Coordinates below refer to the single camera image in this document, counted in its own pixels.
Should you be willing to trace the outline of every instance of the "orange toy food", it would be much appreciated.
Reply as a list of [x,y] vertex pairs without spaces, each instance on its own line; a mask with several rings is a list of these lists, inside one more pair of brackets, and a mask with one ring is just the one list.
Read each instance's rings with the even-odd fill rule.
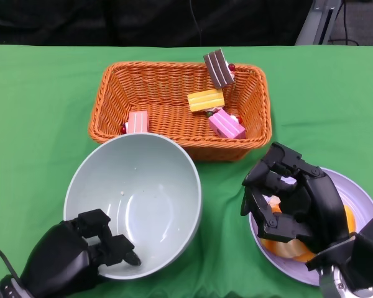
[[[279,208],[279,202],[280,201],[277,197],[272,197],[269,201],[269,204],[272,208],[272,213],[282,212]],[[354,214],[347,205],[344,205],[344,208],[347,215],[348,230],[350,233],[355,232]],[[291,240],[288,243],[282,243],[267,239],[260,240],[264,247],[271,253],[283,258],[294,259],[296,261],[305,263],[315,256],[314,253],[309,251],[304,243],[297,239]]]

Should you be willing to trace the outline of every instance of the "light green bowl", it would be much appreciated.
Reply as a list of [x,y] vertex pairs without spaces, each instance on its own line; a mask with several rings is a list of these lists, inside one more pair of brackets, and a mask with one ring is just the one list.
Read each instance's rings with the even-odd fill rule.
[[198,229],[201,204],[199,175],[185,150],[161,135],[132,133],[104,143],[84,160],[69,185],[63,219],[102,209],[113,235],[124,234],[142,264],[102,265],[99,273],[135,279],[182,254]]

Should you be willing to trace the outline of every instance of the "basket rim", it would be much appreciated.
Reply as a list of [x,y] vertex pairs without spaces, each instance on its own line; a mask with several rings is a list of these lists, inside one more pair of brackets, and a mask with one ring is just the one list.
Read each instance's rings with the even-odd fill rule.
[[[101,110],[102,103],[104,101],[104,95],[108,87],[109,78],[113,72],[120,67],[154,67],[154,68],[192,68],[192,69],[202,69],[206,68],[204,63],[198,62],[166,62],[166,61],[120,61],[109,65],[104,73],[102,80],[99,85],[98,93],[96,95],[96,100],[91,112],[90,124],[88,127],[88,133],[90,137],[98,142],[104,143],[108,140],[117,137],[118,135],[103,133],[98,129],[98,116]],[[210,147],[210,148],[234,148],[234,149],[253,149],[257,146],[265,145],[269,142],[272,136],[272,124],[270,116],[270,101],[269,101],[269,90],[266,80],[266,75],[258,66],[247,65],[247,64],[235,64],[237,71],[241,72],[252,72],[255,71],[259,73],[260,82],[262,83],[264,96],[264,103],[262,105],[262,112],[265,117],[263,134],[256,138],[245,138],[245,139],[231,139],[231,138],[221,138],[221,137],[170,137],[172,140],[176,141],[183,147],[199,146],[199,147]]]

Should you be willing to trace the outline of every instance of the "black cloth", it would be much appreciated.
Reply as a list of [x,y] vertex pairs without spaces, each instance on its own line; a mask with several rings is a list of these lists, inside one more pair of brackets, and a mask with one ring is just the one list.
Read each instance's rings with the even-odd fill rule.
[[[293,45],[312,0],[192,0],[202,46]],[[189,0],[0,0],[0,44],[195,47]]]

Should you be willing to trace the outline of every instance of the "red cherry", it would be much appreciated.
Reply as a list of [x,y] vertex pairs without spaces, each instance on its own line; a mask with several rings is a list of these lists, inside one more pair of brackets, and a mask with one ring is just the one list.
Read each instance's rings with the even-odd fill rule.
[[231,63],[228,65],[230,71],[235,71],[235,64]]

